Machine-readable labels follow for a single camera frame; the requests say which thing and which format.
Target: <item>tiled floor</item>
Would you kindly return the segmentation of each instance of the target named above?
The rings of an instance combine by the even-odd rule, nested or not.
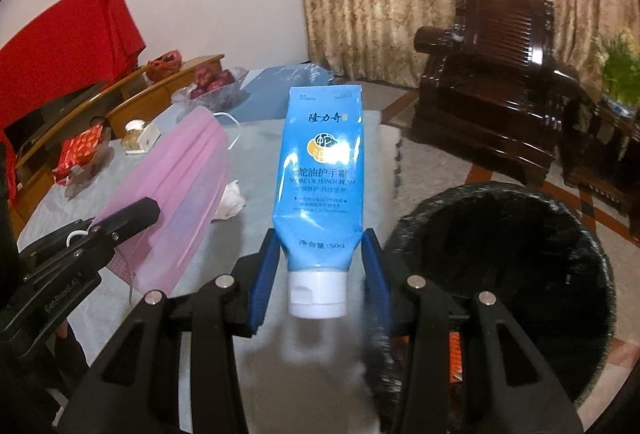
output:
[[[408,135],[417,92],[371,82],[350,83],[362,85],[365,109],[380,110],[383,123],[399,127],[404,136]],[[400,153],[401,186],[394,205],[396,218],[411,212],[424,199],[463,183],[494,180],[520,184],[501,173],[407,138]],[[616,338],[602,375],[578,411],[586,429],[620,390],[640,356],[640,243],[629,236],[626,217],[590,194],[566,186],[558,162],[553,163],[542,190],[565,202],[580,215],[585,226],[596,232],[614,271],[618,302]]]

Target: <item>potted plant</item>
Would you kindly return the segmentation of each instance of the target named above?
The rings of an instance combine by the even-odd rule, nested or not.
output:
[[[640,46],[624,29],[594,41],[596,60],[602,68],[602,101],[612,112],[633,120],[640,105]]]

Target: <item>metal screw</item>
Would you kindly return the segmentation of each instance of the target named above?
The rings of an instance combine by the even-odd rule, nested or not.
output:
[[[162,300],[162,292],[153,289],[145,295],[145,302],[151,306],[155,306]]]
[[[414,274],[406,278],[406,283],[412,288],[421,289],[426,286],[427,281],[425,281],[423,276]]]
[[[495,295],[490,291],[482,291],[478,295],[478,300],[485,306],[493,306],[495,304]]]
[[[228,273],[225,273],[224,275],[219,275],[216,278],[216,286],[222,289],[231,288],[235,282],[236,280],[234,279],[234,276],[229,275]]]

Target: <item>hand cream tube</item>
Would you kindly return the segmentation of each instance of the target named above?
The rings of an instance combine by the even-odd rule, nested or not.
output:
[[[360,86],[291,88],[273,224],[289,258],[289,313],[343,317],[362,237]]]

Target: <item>pink face mask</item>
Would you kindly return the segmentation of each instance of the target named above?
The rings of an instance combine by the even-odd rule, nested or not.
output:
[[[198,249],[225,190],[226,132],[197,107],[129,173],[94,224],[140,198],[155,199],[158,222],[121,244],[108,268],[140,293],[171,294]]]

